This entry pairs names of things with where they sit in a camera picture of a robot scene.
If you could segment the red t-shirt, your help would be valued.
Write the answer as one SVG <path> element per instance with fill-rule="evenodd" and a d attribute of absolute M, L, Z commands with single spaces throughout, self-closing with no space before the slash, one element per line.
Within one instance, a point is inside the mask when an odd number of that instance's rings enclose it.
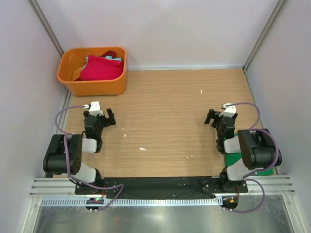
<path fill-rule="evenodd" d="M 114 80 L 123 73 L 123 61 L 90 55 L 80 72 L 82 81 Z"/>

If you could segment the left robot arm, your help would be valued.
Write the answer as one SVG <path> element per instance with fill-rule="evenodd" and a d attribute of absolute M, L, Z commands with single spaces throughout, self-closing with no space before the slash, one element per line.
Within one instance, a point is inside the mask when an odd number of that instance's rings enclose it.
<path fill-rule="evenodd" d="M 72 134 L 62 130 L 58 123 L 60 113 L 55 116 L 55 125 L 61 134 L 54 134 L 43 159 L 43 170 L 49 175 L 67 175 L 76 187 L 84 187 L 92 194 L 113 187 L 104 187 L 99 170 L 82 162 L 84 147 L 90 147 L 91 153 L 100 152 L 103 141 L 102 132 L 105 127 L 116 124 L 113 111 L 108 108 L 108 117 L 101 110 L 91 110 L 88 105 L 80 105 L 88 109 L 83 112 L 85 130 L 81 134 Z"/>

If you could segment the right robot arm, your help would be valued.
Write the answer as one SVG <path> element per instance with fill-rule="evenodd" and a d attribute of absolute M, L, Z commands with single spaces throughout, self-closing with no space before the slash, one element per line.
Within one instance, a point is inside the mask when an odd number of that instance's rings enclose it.
<path fill-rule="evenodd" d="M 235 121 L 238 114 L 234 106 L 223 107 L 218 112 L 209 109 L 205 124 L 213 120 L 211 126 L 216 130 L 216 148 L 223 155 L 241 157 L 232 165 L 226 165 L 219 175 L 206 184 L 215 186 L 220 193 L 246 191 L 245 178 L 256 172 L 269 170 L 282 163 L 282 154 L 271 138 L 268 129 L 238 130 L 235 134 Z"/>

